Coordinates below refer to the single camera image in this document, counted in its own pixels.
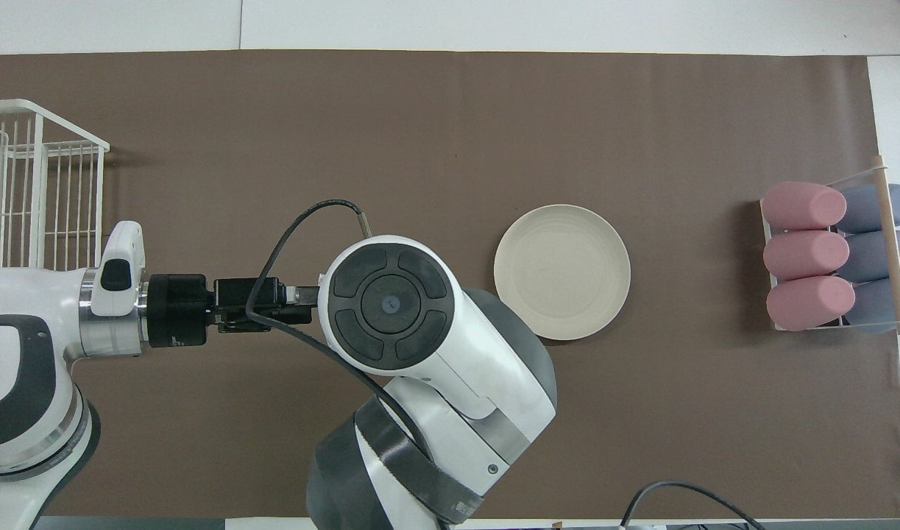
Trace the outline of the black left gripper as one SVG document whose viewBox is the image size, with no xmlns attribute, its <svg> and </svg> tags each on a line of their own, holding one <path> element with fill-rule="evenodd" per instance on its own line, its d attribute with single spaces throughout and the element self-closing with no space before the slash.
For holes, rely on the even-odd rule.
<svg viewBox="0 0 900 530">
<path fill-rule="evenodd" d="M 207 342 L 208 328 L 221 334 L 263 333 L 270 326 L 247 315 L 255 278 L 213 282 L 201 274 L 156 274 L 148 279 L 146 339 L 151 347 L 191 347 Z M 318 286 L 286 286 L 284 323 L 308 325 L 318 306 Z"/>
</svg>

